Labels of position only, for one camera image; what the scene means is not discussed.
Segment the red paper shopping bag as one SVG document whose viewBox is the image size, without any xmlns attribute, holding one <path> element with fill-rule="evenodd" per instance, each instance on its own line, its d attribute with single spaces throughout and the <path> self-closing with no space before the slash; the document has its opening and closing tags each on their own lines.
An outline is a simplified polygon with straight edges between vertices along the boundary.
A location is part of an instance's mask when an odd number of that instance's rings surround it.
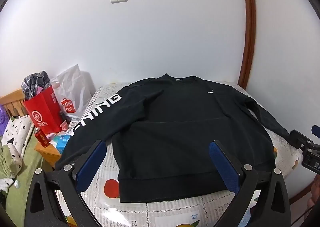
<svg viewBox="0 0 320 227">
<path fill-rule="evenodd" d="M 45 134 L 59 133 L 61 131 L 61 109 L 52 86 L 35 97 L 24 101 L 24 106 L 33 124 L 41 128 Z"/>
</svg>

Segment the green bed sheet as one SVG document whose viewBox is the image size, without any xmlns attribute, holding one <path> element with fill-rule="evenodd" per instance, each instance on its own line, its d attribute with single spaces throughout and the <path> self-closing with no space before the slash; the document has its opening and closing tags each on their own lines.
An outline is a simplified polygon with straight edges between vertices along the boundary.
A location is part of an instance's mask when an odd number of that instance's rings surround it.
<svg viewBox="0 0 320 227">
<path fill-rule="evenodd" d="M 25 207 L 35 169 L 52 171 L 51 165 L 35 150 L 37 143 L 38 140 L 32 134 L 24 152 L 22 169 L 16 178 L 19 183 L 18 188 L 12 185 L 6 193 L 5 211 L 16 226 L 24 226 Z"/>
</svg>

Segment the fruit print tablecloth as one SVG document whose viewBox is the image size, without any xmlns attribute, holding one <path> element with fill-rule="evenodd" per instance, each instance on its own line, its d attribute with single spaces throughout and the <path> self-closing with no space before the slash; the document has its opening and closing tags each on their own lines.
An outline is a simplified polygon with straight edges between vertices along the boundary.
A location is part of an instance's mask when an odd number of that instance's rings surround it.
<svg viewBox="0 0 320 227">
<path fill-rule="evenodd" d="M 111 85 L 104 93 L 95 94 L 80 121 L 103 100 L 127 86 Z M 249 96 L 241 88 L 233 88 Z M 275 167 L 282 171 L 283 176 L 288 176 L 300 163 L 300 153 L 276 133 L 270 131 L 269 136 L 274 148 Z M 120 201 L 119 192 L 119 166 L 113 155 L 112 142 L 105 141 L 105 143 L 107 154 L 103 163 L 89 188 L 81 194 L 102 226 L 178 226 L 181 224 L 211 226 L 223 214 L 234 196 L 225 188 L 222 191 L 191 198 L 162 202 L 123 203 Z"/>
</svg>

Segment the white black-dotted pillow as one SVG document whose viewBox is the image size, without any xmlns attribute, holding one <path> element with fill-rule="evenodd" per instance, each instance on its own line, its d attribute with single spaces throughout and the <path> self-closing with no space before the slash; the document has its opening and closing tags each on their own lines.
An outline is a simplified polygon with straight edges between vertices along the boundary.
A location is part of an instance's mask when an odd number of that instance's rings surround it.
<svg viewBox="0 0 320 227">
<path fill-rule="evenodd" d="M 1 139 L 1 191 L 8 193 L 22 169 L 34 124 L 29 115 L 11 118 Z"/>
</svg>

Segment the brown wooden door frame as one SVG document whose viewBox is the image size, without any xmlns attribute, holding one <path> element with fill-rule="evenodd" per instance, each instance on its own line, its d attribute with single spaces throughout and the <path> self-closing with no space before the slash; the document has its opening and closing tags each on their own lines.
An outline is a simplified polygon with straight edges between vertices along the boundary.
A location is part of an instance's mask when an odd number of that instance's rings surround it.
<svg viewBox="0 0 320 227">
<path fill-rule="evenodd" d="M 245 0 L 245 44 L 242 56 L 242 64 L 240 69 L 240 75 L 238 79 L 238 85 L 243 89 L 246 89 L 251 73 L 254 47 L 256 38 L 257 27 L 257 13 L 256 13 L 255 0 Z"/>
</svg>

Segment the grey plaid cloth in bag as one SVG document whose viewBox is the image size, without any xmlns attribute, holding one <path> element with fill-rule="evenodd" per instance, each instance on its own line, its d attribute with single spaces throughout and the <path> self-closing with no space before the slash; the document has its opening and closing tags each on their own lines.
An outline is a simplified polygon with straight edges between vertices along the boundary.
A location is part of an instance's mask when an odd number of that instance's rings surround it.
<svg viewBox="0 0 320 227">
<path fill-rule="evenodd" d="M 37 96 L 50 86 L 50 78 L 45 70 L 26 76 L 21 83 L 24 100 Z"/>
</svg>

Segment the white Miniso plastic bag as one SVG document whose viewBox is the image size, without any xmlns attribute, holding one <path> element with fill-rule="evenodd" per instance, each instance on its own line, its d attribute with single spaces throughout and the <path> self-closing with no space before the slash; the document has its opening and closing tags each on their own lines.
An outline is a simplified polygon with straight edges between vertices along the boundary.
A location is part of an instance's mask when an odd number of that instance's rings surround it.
<svg viewBox="0 0 320 227">
<path fill-rule="evenodd" d="M 63 113 L 71 120 L 80 120 L 95 93 L 91 75 L 78 64 L 50 79 Z"/>
</svg>

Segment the red drink can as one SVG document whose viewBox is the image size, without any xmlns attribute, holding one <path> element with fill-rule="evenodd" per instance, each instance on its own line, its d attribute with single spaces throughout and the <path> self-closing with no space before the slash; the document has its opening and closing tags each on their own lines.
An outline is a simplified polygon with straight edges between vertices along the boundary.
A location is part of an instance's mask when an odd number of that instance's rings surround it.
<svg viewBox="0 0 320 227">
<path fill-rule="evenodd" d="M 46 135 L 44 134 L 41 128 L 39 127 L 35 128 L 34 134 L 41 146 L 46 148 L 50 145 L 50 141 L 48 140 L 48 138 L 46 137 Z"/>
</svg>

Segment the purple plush toy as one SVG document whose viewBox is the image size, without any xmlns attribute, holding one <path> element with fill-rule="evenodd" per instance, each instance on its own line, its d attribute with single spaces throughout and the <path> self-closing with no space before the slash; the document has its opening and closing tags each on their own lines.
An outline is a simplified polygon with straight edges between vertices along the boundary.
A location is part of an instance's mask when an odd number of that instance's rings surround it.
<svg viewBox="0 0 320 227">
<path fill-rule="evenodd" d="M 8 122 L 9 116 L 7 115 L 7 111 L 3 105 L 0 105 L 0 136 L 4 134 Z"/>
</svg>

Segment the pink small cup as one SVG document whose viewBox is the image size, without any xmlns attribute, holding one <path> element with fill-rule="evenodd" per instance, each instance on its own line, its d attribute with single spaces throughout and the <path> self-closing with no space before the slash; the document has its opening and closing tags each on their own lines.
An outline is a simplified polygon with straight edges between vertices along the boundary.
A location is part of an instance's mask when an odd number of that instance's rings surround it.
<svg viewBox="0 0 320 227">
<path fill-rule="evenodd" d="M 69 127 L 69 124 L 66 120 L 64 120 L 61 124 L 60 124 L 60 127 L 63 131 L 67 131 L 68 127 Z"/>
</svg>

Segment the wooden bed headboard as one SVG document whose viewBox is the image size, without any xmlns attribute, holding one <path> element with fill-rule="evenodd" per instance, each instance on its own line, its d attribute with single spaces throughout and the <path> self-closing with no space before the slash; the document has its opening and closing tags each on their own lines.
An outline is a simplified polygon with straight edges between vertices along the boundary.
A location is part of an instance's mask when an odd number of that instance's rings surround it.
<svg viewBox="0 0 320 227">
<path fill-rule="evenodd" d="M 24 106 L 23 93 L 21 89 L 17 89 L 0 98 L 0 103 L 5 108 L 9 117 L 25 116 L 27 110 Z"/>
</svg>

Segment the black Li-Ning sweatshirt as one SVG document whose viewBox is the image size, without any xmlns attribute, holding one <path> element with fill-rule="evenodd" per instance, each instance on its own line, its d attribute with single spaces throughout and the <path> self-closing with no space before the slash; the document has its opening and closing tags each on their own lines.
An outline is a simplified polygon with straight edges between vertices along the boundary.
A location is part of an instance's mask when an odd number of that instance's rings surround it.
<svg viewBox="0 0 320 227">
<path fill-rule="evenodd" d="M 275 167 L 272 131 L 288 131 L 253 98 L 198 77 L 163 75 L 123 87 L 73 129 L 56 169 L 111 141 L 119 166 L 120 201 L 148 203 L 224 190 L 209 156 L 220 141 L 227 152 L 259 171 Z"/>
</svg>

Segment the blue tissue box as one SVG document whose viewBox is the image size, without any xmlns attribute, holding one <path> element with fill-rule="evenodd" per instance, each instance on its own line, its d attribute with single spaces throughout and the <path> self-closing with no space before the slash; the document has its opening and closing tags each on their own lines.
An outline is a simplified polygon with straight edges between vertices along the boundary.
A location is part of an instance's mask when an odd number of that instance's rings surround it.
<svg viewBox="0 0 320 227">
<path fill-rule="evenodd" d="M 55 143 L 55 148 L 60 154 L 63 153 L 63 150 L 65 149 L 65 146 L 68 140 L 70 139 L 70 137 L 71 137 L 70 135 L 56 135 L 53 138 L 53 141 Z"/>
</svg>

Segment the wooden bedside table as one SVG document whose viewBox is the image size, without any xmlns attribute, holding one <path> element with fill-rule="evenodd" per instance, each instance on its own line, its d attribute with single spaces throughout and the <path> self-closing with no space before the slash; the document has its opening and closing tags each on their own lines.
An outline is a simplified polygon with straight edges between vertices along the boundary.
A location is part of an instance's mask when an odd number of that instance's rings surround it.
<svg viewBox="0 0 320 227">
<path fill-rule="evenodd" d="M 56 149 L 55 144 L 50 143 L 49 146 L 43 147 L 40 143 L 37 143 L 35 150 L 39 152 L 42 157 L 47 161 L 52 167 L 55 167 L 55 163 L 60 159 L 61 154 Z"/>
</svg>

